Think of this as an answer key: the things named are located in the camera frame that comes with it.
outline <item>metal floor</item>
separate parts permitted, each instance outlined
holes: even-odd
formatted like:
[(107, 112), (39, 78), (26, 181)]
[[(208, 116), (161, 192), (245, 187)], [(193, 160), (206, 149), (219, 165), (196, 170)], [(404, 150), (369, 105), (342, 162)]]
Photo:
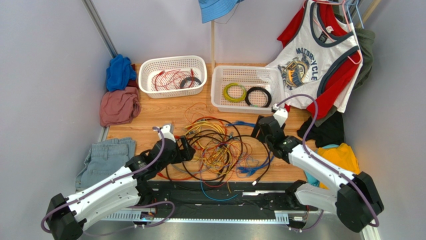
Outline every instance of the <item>metal floor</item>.
[[(318, 215), (309, 214), (306, 226), (312, 225)], [(103, 234), (128, 227), (130, 222), (99, 221), (88, 232)], [(347, 229), (337, 216), (324, 214), (311, 231), (296, 233), (287, 226), (274, 224), (237, 223), (164, 223), (146, 229), (130, 229), (104, 237), (83, 235), (81, 240), (361, 240), (361, 235)]]

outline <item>denim shorts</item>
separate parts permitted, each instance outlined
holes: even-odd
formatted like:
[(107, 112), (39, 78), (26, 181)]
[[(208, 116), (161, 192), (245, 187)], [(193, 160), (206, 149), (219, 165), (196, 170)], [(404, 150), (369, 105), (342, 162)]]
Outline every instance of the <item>denim shorts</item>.
[(75, 178), (75, 187), (87, 189), (112, 175), (135, 156), (135, 148), (136, 142), (130, 137), (92, 144), (84, 168)]

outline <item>blue cloth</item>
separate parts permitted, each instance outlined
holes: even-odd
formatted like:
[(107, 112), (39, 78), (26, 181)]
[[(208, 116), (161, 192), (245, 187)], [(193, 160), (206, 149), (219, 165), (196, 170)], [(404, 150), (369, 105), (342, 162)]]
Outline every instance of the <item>blue cloth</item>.
[(109, 67), (106, 69), (106, 89), (108, 91), (124, 90), (129, 80), (136, 79), (136, 72), (131, 64), (130, 59), (121, 54), (109, 61)]
[[(323, 149), (332, 149), (332, 148), (337, 148), (339, 145), (336, 144), (329, 144), (327, 146), (322, 147)], [(318, 179), (316, 179), (314, 176), (312, 176), (311, 174), (309, 174), (309, 172), (304, 171), (304, 174), (306, 175), (306, 180), (309, 184), (311, 184), (314, 187), (319, 187), (320, 186), (320, 181), (318, 181)]]
[(205, 24), (229, 13), (237, 3), (244, 0), (198, 0), (202, 23)]
[(75, 178), (77, 189), (87, 189), (117, 172), (135, 156), (136, 142), (130, 137), (113, 138), (91, 145), (84, 168)]

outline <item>metal track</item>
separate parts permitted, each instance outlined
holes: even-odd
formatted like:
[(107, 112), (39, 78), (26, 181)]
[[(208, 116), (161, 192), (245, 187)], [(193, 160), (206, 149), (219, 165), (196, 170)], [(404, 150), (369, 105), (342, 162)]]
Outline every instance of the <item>metal track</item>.
[(99, 13), (95, 8), (95, 5), (93, 4), (92, 0), (81, 0), (81, 1), (86, 7), (87, 12), (89, 13), (91, 19), (93, 20), (93, 23), (96, 26), (100, 36), (102, 37), (103, 42), (108, 48), (108, 51), (111, 54), (111, 57), (115, 58), (117, 56), (116, 47), (114, 46), (113, 41), (110, 38), (110, 35), (108, 35), (107, 29), (105, 28), (104, 23), (102, 22), (101, 17), (99, 16)]
[[(103, 221), (120, 221), (120, 222), (152, 222), (156, 223), (164, 218), (155, 217), (145, 218), (141, 214), (154, 212), (153, 208), (143, 209), (123, 209), (113, 213)], [(213, 218), (170, 218), (168, 223), (206, 223), (206, 224), (289, 224), (289, 215), (284, 211), (274, 211), (275, 219), (213, 219)]]

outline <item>cable connector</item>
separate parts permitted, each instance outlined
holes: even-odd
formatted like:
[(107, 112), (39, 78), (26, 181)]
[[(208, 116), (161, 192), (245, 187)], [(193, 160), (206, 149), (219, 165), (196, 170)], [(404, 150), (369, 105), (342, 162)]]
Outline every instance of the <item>cable connector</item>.
[(297, 221), (297, 222), (302, 222), (303, 221), (303, 217), (301, 217), (301, 216), (295, 216), (295, 217), (293, 217), (293, 220)]
[(261, 180), (260, 177), (258, 177), (256, 180), (254, 180), (254, 182), (251, 183), (251, 185), (255, 186), (256, 184), (258, 184), (258, 182)]

